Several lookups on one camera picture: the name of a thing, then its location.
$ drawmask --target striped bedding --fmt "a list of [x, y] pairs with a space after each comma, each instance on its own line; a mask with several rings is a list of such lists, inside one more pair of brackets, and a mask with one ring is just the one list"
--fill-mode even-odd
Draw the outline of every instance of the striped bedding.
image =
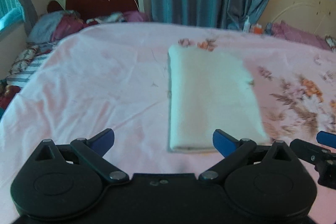
[[23, 88], [31, 76], [38, 70], [38, 68], [43, 64], [43, 62], [49, 57], [50, 53], [36, 56], [33, 61], [28, 65], [28, 67], [19, 73], [8, 75], [6, 77], [8, 85], [17, 85]]

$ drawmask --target white towel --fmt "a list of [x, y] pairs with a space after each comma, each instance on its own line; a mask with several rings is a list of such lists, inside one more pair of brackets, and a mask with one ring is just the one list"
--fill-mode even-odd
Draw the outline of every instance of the white towel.
[[214, 150], [212, 134], [221, 129], [236, 139], [268, 140], [263, 130], [253, 78], [243, 61], [215, 50], [173, 45], [170, 148]]

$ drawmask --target pink bedsheet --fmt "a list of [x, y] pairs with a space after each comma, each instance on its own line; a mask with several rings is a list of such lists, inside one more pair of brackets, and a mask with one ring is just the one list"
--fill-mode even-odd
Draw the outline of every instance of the pink bedsheet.
[[[314, 142], [318, 130], [336, 133], [332, 52], [216, 29], [156, 23], [89, 27], [60, 42], [0, 122], [0, 223], [17, 217], [9, 194], [11, 182], [45, 138], [66, 144], [112, 128], [115, 145], [104, 158], [130, 175], [198, 175], [222, 159], [218, 153], [185, 155], [167, 149], [167, 51], [182, 38], [195, 43], [214, 40], [216, 51], [230, 51], [245, 60], [254, 76], [251, 84], [265, 130], [272, 138]], [[313, 166], [305, 166], [316, 180]], [[320, 224], [332, 224], [336, 191], [321, 186], [318, 191], [310, 215]]]

